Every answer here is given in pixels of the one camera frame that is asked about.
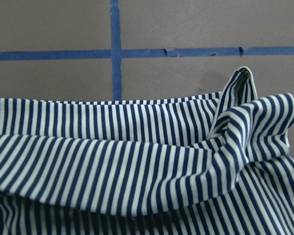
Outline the navy white striped polo shirt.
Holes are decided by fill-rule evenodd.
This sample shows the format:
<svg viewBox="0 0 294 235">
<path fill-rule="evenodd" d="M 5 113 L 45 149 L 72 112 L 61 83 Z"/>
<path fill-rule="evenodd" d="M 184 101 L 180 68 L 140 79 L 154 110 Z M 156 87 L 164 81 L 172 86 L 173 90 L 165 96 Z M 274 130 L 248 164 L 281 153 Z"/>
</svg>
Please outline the navy white striped polo shirt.
<svg viewBox="0 0 294 235">
<path fill-rule="evenodd" d="M 247 67 L 186 98 L 0 98 L 0 235 L 294 235 L 293 123 Z"/>
</svg>

